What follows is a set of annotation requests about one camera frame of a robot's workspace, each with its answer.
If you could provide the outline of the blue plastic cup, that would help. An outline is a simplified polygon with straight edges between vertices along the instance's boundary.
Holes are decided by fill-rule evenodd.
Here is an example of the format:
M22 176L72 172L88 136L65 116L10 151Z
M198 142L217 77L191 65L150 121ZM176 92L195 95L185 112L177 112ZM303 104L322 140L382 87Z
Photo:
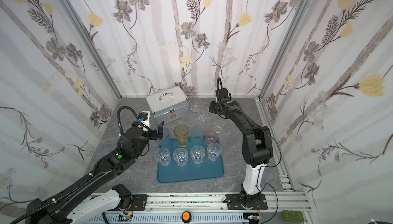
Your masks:
M158 139L157 141L158 141L160 148L171 149L172 141L171 141L171 132L169 131L169 129L164 128L163 129L163 137L161 139Z

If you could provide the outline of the yellow plastic cup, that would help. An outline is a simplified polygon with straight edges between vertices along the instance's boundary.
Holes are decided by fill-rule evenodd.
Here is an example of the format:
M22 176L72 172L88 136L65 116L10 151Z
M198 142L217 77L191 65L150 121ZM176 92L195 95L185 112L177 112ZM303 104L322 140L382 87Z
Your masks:
M174 134L180 147L186 147L188 145L189 129L186 125L180 124L176 126Z

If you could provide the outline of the clear glass tumbler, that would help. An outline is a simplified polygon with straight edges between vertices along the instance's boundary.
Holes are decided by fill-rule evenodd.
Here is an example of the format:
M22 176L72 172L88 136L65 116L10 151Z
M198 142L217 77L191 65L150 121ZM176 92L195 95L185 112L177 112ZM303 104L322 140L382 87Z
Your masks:
M168 166L171 163L171 154L169 149L165 147L160 147L155 152L155 159L161 166Z
M199 110L200 104L201 100L198 97L193 97L189 100L189 105L192 112L196 113Z
M184 167L188 163L188 151L185 148L178 148L173 153L174 161L180 167Z
M205 105L201 105L198 108L198 120L199 121L206 121L208 118L209 108Z
M215 133L219 134L224 128L225 122L223 119L215 119L213 121L213 130Z
M201 164L204 161L205 158L205 149L202 146L194 146L191 150L190 150L190 156L192 161L195 164Z
M210 161L216 161L222 154L222 147L218 143L211 143L207 147L207 155Z

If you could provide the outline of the pink plastic cup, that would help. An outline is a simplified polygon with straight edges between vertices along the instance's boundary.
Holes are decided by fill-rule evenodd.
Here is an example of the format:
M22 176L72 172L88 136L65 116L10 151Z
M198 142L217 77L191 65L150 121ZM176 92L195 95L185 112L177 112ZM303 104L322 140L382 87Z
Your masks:
M205 133L205 140L207 145L216 143L217 139L218 139L218 134L215 131L207 131Z

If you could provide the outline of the teal plastic cup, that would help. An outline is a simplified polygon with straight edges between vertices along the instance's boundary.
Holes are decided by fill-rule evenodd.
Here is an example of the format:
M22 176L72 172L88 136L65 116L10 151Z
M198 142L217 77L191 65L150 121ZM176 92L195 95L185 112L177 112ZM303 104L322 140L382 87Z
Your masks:
M200 128L192 128L190 131L190 139L193 146L201 146L203 142L204 131Z

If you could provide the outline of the teal plastic tray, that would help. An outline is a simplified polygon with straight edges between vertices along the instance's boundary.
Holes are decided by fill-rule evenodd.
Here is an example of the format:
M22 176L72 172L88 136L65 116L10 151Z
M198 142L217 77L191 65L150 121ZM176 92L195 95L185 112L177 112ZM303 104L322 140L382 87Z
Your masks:
M207 144L205 137L203 137L202 147L205 149L205 157L201 164L195 164L191 156L188 157L188 162L185 166L179 166L173 153L180 146L176 139L171 139L172 146L169 149L171 155L171 162L167 166L158 164L157 180L159 183L176 183L194 180L204 180L220 178L224 175L224 165L222 156L220 155L216 161L210 161L207 158Z

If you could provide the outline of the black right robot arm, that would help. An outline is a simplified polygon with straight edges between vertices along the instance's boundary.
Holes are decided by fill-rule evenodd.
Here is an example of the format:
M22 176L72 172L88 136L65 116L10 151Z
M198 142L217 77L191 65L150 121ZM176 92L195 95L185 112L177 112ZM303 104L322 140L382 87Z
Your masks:
M263 201L262 176L274 156L273 138L268 127L255 123L241 108L231 94L223 87L219 77L216 82L216 100L209 105L209 112L222 120L231 120L240 130L242 155L247 164L245 179L239 192L240 206L244 209L261 208Z

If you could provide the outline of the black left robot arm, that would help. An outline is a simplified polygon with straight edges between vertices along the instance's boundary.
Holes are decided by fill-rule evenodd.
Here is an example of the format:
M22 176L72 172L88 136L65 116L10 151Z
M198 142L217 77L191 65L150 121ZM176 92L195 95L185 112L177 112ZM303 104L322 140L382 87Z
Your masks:
M120 114L127 109L132 112L135 121L131 127L124 131ZM27 208L26 214L13 220L14 224L25 221L27 224L73 224L69 215L88 196L94 193L103 184L121 175L135 161L144 156L149 150L149 142L163 137L161 122L157 129L149 125L150 113L143 111L137 114L131 107L122 106L117 110L116 119L120 130L115 149L104 155L94 165L93 169L63 191L47 198L35 199Z

